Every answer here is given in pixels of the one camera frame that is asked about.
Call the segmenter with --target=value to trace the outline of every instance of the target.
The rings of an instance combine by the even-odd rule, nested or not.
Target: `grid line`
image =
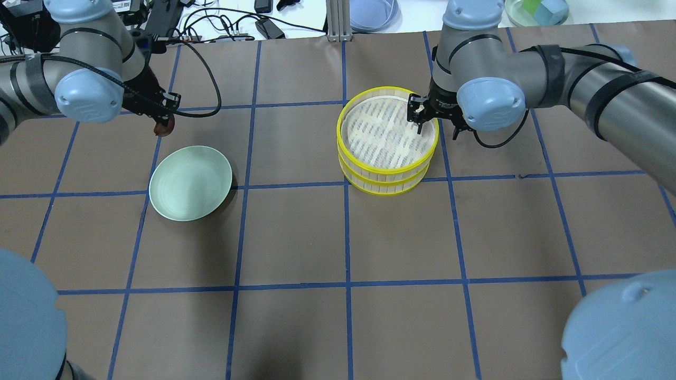
[[[553,173],[554,177],[577,177],[577,176],[622,176],[622,175],[639,175],[645,174],[643,170],[627,170],[627,171],[607,171],[607,172],[566,172]],[[549,178],[548,173],[536,173],[515,176],[513,174],[504,175],[489,175],[489,176],[451,176],[450,180],[453,182],[459,181],[493,181],[500,179],[538,179]],[[428,177],[423,178],[421,182],[444,182],[448,181],[448,177]],[[294,187],[330,187],[343,186],[345,181],[332,182],[300,182],[300,183],[271,183],[268,185],[239,185],[231,187],[231,190],[245,190],[245,189],[287,189]],[[123,195],[142,195],[146,194],[146,190],[132,190],[132,191],[99,191],[99,192],[83,192],[83,193],[35,193],[35,194],[5,194],[0,195],[0,199],[20,199],[20,198],[56,198],[60,197],[116,197]]]
[[[591,33],[594,35],[594,41],[596,43],[601,43],[601,41],[598,39],[598,33],[596,32],[596,27],[594,24],[589,24],[589,28],[591,29]]]
[[[640,275],[640,273],[611,273],[601,275],[583,275],[587,280],[621,280]],[[430,286],[430,285],[464,285],[464,284],[500,284],[500,283],[547,283],[558,281],[577,281],[577,276],[534,276],[534,277],[485,277],[468,279],[419,279],[419,280],[385,280],[385,281],[351,281],[350,287],[395,287],[395,286]],[[261,285],[240,285],[239,291],[268,291],[283,289],[326,289],[347,287],[347,282],[329,283],[279,283]],[[102,294],[161,294],[161,293],[200,293],[214,291],[234,291],[235,286],[199,286],[199,287],[158,287],[131,289],[67,289],[57,291],[59,295],[102,295]]]
[[[174,87],[174,79],[176,79],[176,69],[178,68],[178,60],[180,58],[180,46],[176,48],[176,57],[174,58],[174,67],[172,70],[171,79],[169,82],[168,91],[171,92]],[[150,179],[153,176],[155,167],[158,164],[158,156],[160,155],[160,145],[162,144],[162,138],[158,137],[155,142],[155,152],[153,153],[153,160],[150,164],[150,173],[148,174],[148,185],[150,184]],[[141,210],[141,216],[139,217],[139,229],[137,230],[136,240],[134,242],[134,250],[132,252],[131,261],[129,264],[129,274],[127,276],[127,283],[125,287],[124,299],[122,300],[122,309],[120,311],[120,319],[118,320],[118,328],[115,333],[115,343],[113,344],[113,352],[110,355],[110,365],[108,366],[108,376],[107,380],[113,379],[113,373],[115,371],[115,363],[118,357],[118,350],[120,348],[120,338],[122,337],[122,329],[124,328],[124,318],[126,316],[126,309],[129,304],[129,289],[131,289],[132,280],[134,278],[134,269],[136,266],[136,259],[139,254],[139,247],[141,246],[141,236],[143,235],[143,225],[145,224],[145,215],[148,211],[148,203],[150,202],[150,193],[145,192],[145,200],[143,202],[143,209]]]
[[[40,244],[42,244],[42,238],[45,235],[45,229],[47,228],[47,222],[49,221],[49,215],[51,214],[51,209],[54,207],[54,201],[56,200],[55,194],[59,191],[59,186],[61,185],[61,180],[64,177],[64,172],[66,171],[66,165],[68,164],[68,158],[70,157],[70,152],[73,149],[73,143],[75,142],[75,135],[78,133],[78,128],[80,122],[76,122],[73,127],[73,133],[70,135],[70,140],[68,141],[68,148],[66,148],[66,153],[64,155],[64,161],[61,163],[61,170],[59,170],[59,175],[56,178],[56,183],[54,184],[54,190],[51,192],[49,199],[49,206],[47,206],[47,211],[45,212],[45,218],[43,219],[42,226],[40,227],[40,233],[38,233],[38,239],[35,241],[35,248],[33,249],[33,254],[30,257],[30,262],[35,264],[35,260],[38,257],[38,251],[40,251]]]
[[[244,178],[244,195],[242,197],[242,216],[239,222],[239,242],[237,244],[237,264],[235,267],[235,287],[233,291],[233,305],[230,314],[230,333],[228,336],[228,350],[225,366],[225,378],[230,380],[233,370],[233,352],[235,351],[235,325],[237,321],[237,305],[239,302],[239,281],[242,271],[242,254],[244,248],[244,228],[246,225],[247,203],[249,200],[249,179],[251,178],[251,155],[254,149],[254,126],[256,125],[256,97],[258,95],[258,75],[260,71],[261,41],[256,49],[256,69],[253,75],[253,95],[251,96],[251,117],[249,118],[249,145],[247,152],[247,166]]]
[[[343,81],[342,105],[347,105],[347,49],[341,42],[341,79]],[[352,274],[349,249],[349,186],[347,177],[343,177],[343,207],[345,209],[345,331],[347,333],[347,380],[354,380],[354,357],[352,345]]]
[[[510,41],[510,46],[512,47],[512,52],[516,53],[514,48],[514,39],[509,28],[506,28],[507,37]],[[550,182],[552,183],[552,190],[554,191],[554,199],[556,200],[556,206],[558,208],[559,216],[561,217],[561,224],[563,224],[563,232],[566,235],[566,241],[568,243],[568,249],[571,253],[571,259],[573,260],[573,267],[575,267],[575,275],[577,276],[577,282],[580,286],[580,292],[584,297],[587,295],[587,289],[585,288],[585,281],[582,277],[582,270],[580,269],[580,263],[577,261],[577,252],[575,251],[575,245],[573,244],[573,236],[571,235],[571,230],[568,226],[568,219],[566,218],[566,212],[563,208],[563,203],[561,202],[561,195],[558,192],[558,185],[556,184],[556,176],[554,176],[554,170],[552,169],[552,163],[549,159],[549,154],[547,153],[547,146],[545,140],[542,137],[542,131],[540,130],[539,122],[537,121],[537,115],[535,110],[531,110],[531,117],[533,119],[533,124],[535,125],[535,132],[537,133],[537,139],[540,142],[540,147],[542,148],[542,156],[545,159],[545,164],[547,166],[547,173],[549,174]]]
[[[425,41],[425,49],[427,51],[427,58],[432,68],[432,55],[429,49],[429,40],[427,32],[422,32],[423,40]],[[443,131],[443,122],[439,120],[439,143],[441,144],[441,152],[443,154],[443,165],[446,170],[446,178],[448,180],[448,195],[451,203],[451,213],[453,214],[453,228],[456,234],[456,247],[458,250],[458,261],[460,263],[460,275],[462,276],[462,292],[465,300],[465,311],[467,313],[467,327],[469,330],[470,344],[472,346],[472,358],[474,360],[474,370],[478,380],[481,380],[481,363],[479,362],[479,349],[477,347],[477,334],[474,326],[474,316],[472,314],[472,300],[469,293],[469,284],[467,283],[467,270],[464,263],[464,254],[462,252],[462,239],[460,237],[460,223],[458,222],[458,209],[456,207],[456,197],[453,190],[453,178],[451,173],[450,163],[448,161],[448,152],[446,149],[446,137]]]
[[[601,40],[598,38],[598,33],[596,32],[596,27],[594,24],[589,24],[589,27],[591,28],[591,33],[594,35],[594,41],[596,43],[601,43]],[[660,188],[660,193],[662,193],[662,198],[665,200],[665,205],[667,206],[667,211],[669,212],[669,216],[671,216],[671,221],[673,222],[674,226],[676,227],[676,215],[674,215],[674,208],[671,205],[671,202],[669,201],[669,198],[667,197],[667,194],[665,192],[665,188],[662,185],[659,185]]]
[[[676,227],[676,213],[674,213],[674,207],[673,204],[671,204],[671,201],[669,201],[669,197],[667,196],[667,191],[662,185],[658,186],[660,188],[660,193],[662,194],[662,198],[665,201],[665,204],[667,205],[667,211],[669,211],[669,216],[671,216],[671,222],[673,222],[674,227]]]

